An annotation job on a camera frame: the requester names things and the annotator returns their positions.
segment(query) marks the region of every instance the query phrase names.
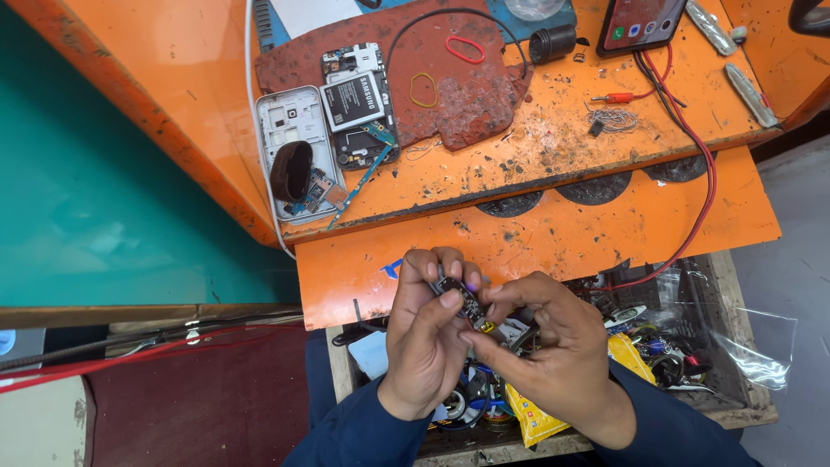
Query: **small lipo battery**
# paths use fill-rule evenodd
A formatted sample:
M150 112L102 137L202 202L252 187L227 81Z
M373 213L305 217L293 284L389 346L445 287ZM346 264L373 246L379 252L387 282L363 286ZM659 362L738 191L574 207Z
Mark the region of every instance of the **small lipo battery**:
M332 132L383 119L383 101L371 71L321 86L325 114Z

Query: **person's left hand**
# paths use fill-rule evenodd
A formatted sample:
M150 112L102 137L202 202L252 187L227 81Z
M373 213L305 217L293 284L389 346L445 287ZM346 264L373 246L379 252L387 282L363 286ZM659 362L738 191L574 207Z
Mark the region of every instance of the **person's left hand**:
M378 386L380 404L400 420L425 418L452 393L469 347L457 336L468 326L456 317L461 293L435 297L429 287L439 263L472 292L481 289L481 270L454 248L411 249L403 256L386 333L389 371Z

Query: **hand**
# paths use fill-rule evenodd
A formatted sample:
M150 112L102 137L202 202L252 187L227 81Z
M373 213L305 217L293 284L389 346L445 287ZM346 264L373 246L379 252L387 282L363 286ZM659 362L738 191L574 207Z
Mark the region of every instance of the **hand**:
M481 289L481 270L456 249L412 249L403 256L386 333L389 371L378 386L380 404L400 420L426 417L452 393L469 348L457 337L467 326L456 317L461 294L436 297L427 283L438 279L439 262L448 277Z
M482 291L488 319L534 310L542 348L526 359L481 332L462 330L479 359L541 410L609 449L630 445L637 419L625 390L608 378L608 334L596 307L542 272Z

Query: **red rubber band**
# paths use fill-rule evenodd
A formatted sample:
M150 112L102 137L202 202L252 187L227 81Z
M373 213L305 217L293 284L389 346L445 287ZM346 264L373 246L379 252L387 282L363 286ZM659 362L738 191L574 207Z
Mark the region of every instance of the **red rubber band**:
M464 42L466 44L470 44L471 46L477 48L478 51L481 52L481 58L479 58L478 60L473 60L470 57L464 57L462 54L452 50L452 47L450 47L450 41L453 40L453 39L455 39L456 41L459 41L459 42ZM450 51L450 53L452 55L454 55L458 58L461 58L463 61L466 61L467 63L472 63L473 65L477 65L477 64L484 61L484 49L481 48L480 45L478 45L475 42L471 41L470 39L465 39L464 37L459 37L459 36L449 36L447 38L447 40L444 42L444 45L447 46L447 50Z

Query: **green wall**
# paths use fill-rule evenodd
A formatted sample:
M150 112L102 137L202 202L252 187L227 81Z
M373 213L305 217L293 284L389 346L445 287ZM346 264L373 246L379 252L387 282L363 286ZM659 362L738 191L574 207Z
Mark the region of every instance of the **green wall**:
M0 2L0 306L274 301L293 261Z

